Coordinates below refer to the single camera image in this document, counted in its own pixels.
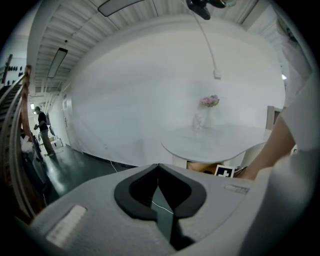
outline white cloth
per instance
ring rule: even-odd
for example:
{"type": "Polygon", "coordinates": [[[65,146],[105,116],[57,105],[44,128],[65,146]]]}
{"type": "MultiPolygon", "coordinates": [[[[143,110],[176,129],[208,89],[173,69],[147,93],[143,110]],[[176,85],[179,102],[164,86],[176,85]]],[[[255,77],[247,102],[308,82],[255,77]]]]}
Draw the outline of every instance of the white cloth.
{"type": "Polygon", "coordinates": [[[290,39],[279,22],[276,25],[281,39],[281,49],[288,64],[289,73],[284,100],[284,107],[288,107],[306,84],[312,70],[300,45],[290,39]]]}
{"type": "Polygon", "coordinates": [[[305,86],[281,116],[299,151],[320,149],[320,79],[312,72],[305,86]]]}
{"type": "Polygon", "coordinates": [[[33,151],[33,144],[28,140],[29,140],[29,136],[27,135],[24,138],[20,137],[21,151],[24,153],[31,153],[33,151]]]}

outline clear vase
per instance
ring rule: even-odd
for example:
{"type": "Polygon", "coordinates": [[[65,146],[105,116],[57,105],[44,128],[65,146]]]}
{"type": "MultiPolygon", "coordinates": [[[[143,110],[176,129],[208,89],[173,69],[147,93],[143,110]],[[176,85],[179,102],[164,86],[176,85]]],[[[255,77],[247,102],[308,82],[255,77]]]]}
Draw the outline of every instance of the clear vase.
{"type": "Polygon", "coordinates": [[[214,126],[214,120],[212,117],[212,109],[213,107],[207,107],[205,110],[205,119],[203,123],[203,127],[205,128],[212,128],[214,126]]]}

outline ceiling light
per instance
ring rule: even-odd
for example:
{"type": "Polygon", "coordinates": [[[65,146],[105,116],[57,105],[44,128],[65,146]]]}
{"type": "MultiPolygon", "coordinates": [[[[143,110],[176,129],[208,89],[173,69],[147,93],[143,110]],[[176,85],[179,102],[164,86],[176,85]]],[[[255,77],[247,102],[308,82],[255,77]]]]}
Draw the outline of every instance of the ceiling light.
{"type": "Polygon", "coordinates": [[[108,17],[123,8],[126,8],[143,0],[107,0],[98,7],[103,16],[108,17]]]}
{"type": "Polygon", "coordinates": [[[62,61],[64,60],[64,58],[66,57],[68,53],[68,50],[63,49],[63,48],[59,48],[58,51],[56,52],[54,59],[51,63],[49,72],[48,72],[48,78],[54,78],[58,68],[60,67],[62,61]]]}
{"type": "Polygon", "coordinates": [[[221,2],[226,6],[226,7],[234,7],[237,3],[236,0],[221,0],[221,2]]]}

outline staircase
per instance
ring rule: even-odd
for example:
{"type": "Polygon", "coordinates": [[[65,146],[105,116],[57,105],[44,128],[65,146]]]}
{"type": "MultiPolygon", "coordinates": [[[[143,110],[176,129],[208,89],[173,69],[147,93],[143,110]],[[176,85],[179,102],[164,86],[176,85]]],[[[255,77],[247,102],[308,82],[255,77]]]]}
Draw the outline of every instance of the staircase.
{"type": "Polygon", "coordinates": [[[0,90],[0,185],[9,203],[5,207],[29,224],[46,205],[22,165],[21,127],[31,137],[27,111],[30,70],[26,70],[13,85],[0,90]]]}

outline table top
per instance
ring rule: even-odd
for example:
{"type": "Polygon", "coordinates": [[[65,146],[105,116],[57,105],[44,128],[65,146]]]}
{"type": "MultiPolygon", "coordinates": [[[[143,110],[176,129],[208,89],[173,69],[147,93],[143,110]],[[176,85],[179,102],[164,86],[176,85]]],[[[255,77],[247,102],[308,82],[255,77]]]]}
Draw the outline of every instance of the table top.
{"type": "Polygon", "coordinates": [[[194,130],[192,127],[177,129],[165,134],[163,147],[176,157],[196,163],[222,163],[262,143],[271,130],[222,124],[212,128],[194,130]]]}

